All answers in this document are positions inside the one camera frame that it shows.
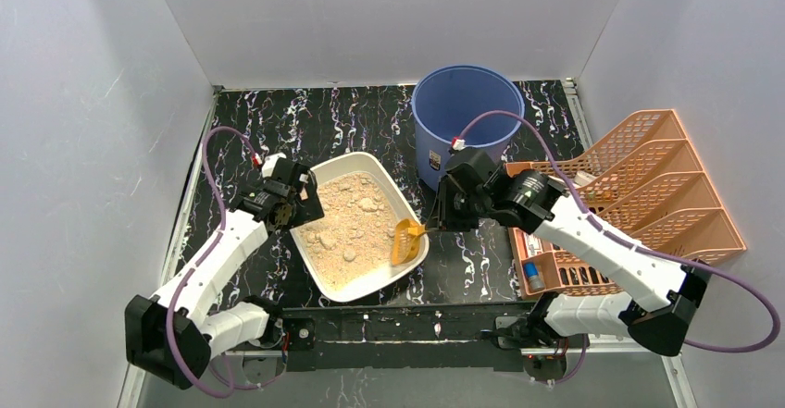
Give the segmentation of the white plastic litter box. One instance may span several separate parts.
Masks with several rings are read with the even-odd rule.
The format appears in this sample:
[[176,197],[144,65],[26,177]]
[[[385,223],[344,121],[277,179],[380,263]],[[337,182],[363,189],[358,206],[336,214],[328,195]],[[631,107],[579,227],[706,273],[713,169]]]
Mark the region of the white plastic litter box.
[[[313,168],[313,172],[316,175],[318,187],[343,175],[357,172],[368,173],[376,179],[382,191],[387,196],[392,205],[392,209],[398,218],[398,222],[406,218],[418,219],[418,215],[395,184],[392,177],[388,174],[387,170],[382,166],[381,162],[371,154],[353,152],[340,155],[317,165]],[[314,267],[310,264],[305,251],[305,243],[300,240],[299,228],[292,230],[291,234],[305,266],[312,279],[316,282],[319,290],[325,298],[336,303],[347,303],[360,299],[394,283],[421,264],[430,248],[428,239],[423,237],[417,256],[408,263],[399,266],[392,265],[389,274],[381,272],[367,278],[361,278],[353,282],[344,291],[330,292],[326,289],[325,285],[319,281]]]

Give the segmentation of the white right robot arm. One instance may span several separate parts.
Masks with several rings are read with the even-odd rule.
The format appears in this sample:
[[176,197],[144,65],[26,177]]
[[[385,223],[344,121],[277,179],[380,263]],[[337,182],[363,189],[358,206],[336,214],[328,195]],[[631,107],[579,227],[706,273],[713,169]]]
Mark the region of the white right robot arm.
[[503,163],[479,148],[455,151],[445,165],[426,228],[471,231],[483,218],[549,241],[621,289],[589,296],[544,292],[511,329],[521,340],[616,335],[663,356],[680,352],[708,273],[645,253],[641,243],[579,206],[563,182],[539,170],[509,175]]

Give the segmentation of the red white small box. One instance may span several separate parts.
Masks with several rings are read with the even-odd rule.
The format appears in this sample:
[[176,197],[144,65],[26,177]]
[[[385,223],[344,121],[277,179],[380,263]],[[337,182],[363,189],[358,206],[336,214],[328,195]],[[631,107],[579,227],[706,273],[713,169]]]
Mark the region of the red white small box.
[[533,235],[524,234],[524,244],[527,257],[539,255],[544,252],[542,241]]

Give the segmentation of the blue capped small bottle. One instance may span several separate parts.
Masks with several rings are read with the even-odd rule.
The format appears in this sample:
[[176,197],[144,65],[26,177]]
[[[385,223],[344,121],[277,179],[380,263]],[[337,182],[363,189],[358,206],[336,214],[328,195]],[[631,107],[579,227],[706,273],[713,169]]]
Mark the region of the blue capped small bottle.
[[539,273],[537,266],[533,262],[526,262],[523,264],[523,272],[529,288],[532,292],[540,292],[545,289],[542,276]]

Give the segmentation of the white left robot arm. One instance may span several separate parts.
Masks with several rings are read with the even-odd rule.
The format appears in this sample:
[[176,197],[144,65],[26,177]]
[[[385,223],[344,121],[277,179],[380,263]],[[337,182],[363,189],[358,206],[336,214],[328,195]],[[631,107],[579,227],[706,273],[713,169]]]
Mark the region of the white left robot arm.
[[323,218],[311,167],[276,154],[258,181],[219,204],[219,224],[182,269],[151,296],[136,295],[124,312],[130,365],[179,389],[198,385],[212,360],[264,337],[272,310],[252,298],[217,313],[217,297],[272,233]]

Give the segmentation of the beige cat litter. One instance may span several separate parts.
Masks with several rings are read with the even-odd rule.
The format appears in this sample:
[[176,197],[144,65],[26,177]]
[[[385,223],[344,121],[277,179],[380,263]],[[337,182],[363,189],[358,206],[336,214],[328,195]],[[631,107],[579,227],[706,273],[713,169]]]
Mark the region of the beige cat litter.
[[330,292],[392,267],[398,218],[374,177],[343,175],[318,187],[324,217],[299,228],[306,255]]

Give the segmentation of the yellow slotted litter scoop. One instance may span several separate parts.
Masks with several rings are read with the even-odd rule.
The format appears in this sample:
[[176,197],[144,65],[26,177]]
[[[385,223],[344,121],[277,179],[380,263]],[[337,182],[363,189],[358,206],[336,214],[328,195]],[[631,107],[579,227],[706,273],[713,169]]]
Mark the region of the yellow slotted litter scoop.
[[403,219],[394,227],[391,264],[399,266],[413,260],[427,233],[424,225],[414,219]]

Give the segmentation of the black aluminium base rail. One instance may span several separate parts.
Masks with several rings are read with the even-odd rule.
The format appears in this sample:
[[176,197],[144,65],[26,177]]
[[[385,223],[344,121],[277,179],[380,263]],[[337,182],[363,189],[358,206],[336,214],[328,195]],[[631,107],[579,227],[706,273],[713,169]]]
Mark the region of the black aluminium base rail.
[[590,334],[560,339],[529,327],[533,303],[473,303],[416,306],[288,308],[263,299],[250,307],[271,308],[264,333],[222,348],[205,330],[215,355],[246,359],[281,352],[280,365],[293,372],[365,368],[491,368],[529,373],[536,381],[566,379],[597,340],[598,352],[642,352],[630,341]]

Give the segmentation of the orange plastic file organizer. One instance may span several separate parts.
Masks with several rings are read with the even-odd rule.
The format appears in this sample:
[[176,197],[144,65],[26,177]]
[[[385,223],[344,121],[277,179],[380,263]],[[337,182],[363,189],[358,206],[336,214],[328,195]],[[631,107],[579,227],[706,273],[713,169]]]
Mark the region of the orange plastic file organizer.
[[[672,109],[631,114],[584,154],[557,166],[575,180],[584,203],[646,247],[721,265],[746,245]],[[524,232],[509,229],[524,299],[545,291],[570,296],[622,292],[613,280],[549,241],[527,257]],[[532,292],[523,264],[533,262],[545,289]]]

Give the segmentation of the blue plastic bucket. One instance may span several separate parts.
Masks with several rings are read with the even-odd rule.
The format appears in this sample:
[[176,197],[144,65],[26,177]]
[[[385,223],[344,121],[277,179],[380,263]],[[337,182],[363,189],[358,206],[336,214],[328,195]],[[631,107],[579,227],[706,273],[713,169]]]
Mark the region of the blue plastic bucket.
[[411,107],[417,174],[434,191],[444,175],[453,138],[474,118],[493,110],[525,116],[522,93],[512,81],[472,65],[448,66],[426,75],[415,85]]

